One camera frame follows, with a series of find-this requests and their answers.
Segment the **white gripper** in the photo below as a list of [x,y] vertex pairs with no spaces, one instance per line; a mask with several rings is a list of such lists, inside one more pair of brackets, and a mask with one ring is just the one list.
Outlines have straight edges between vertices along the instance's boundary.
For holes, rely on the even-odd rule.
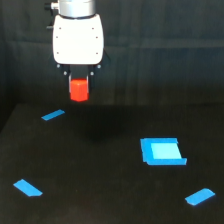
[[[61,67],[70,90],[71,72],[74,65],[100,68],[110,62],[104,47],[104,32],[99,14],[86,18],[64,18],[57,15],[52,34],[53,57]],[[87,76],[89,94],[95,87],[95,76]]]

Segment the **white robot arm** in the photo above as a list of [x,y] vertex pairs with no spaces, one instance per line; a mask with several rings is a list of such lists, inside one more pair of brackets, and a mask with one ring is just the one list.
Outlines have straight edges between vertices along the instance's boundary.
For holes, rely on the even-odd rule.
[[93,86],[95,68],[104,54],[104,32],[100,15],[96,12],[96,0],[56,0],[46,3],[51,22],[53,57],[58,65],[89,67],[85,92]]

